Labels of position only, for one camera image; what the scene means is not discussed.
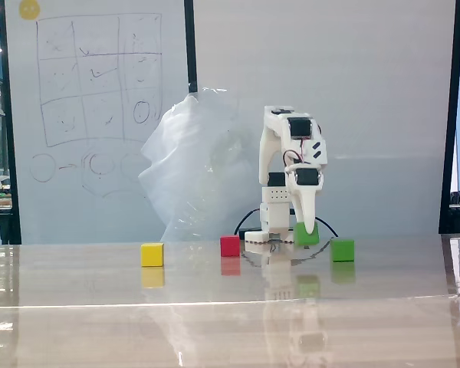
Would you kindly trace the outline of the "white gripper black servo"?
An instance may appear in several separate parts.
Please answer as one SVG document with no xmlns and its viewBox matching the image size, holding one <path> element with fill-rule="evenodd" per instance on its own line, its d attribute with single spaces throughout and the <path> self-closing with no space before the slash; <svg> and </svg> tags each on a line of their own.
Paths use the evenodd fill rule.
<svg viewBox="0 0 460 368">
<path fill-rule="evenodd" d="M 307 234 L 312 234 L 315 228 L 316 192 L 321 191 L 323 185 L 324 176 L 319 169 L 297 167 L 290 173 L 290 197 L 294 214 L 297 223 L 304 223 Z"/>
</svg>

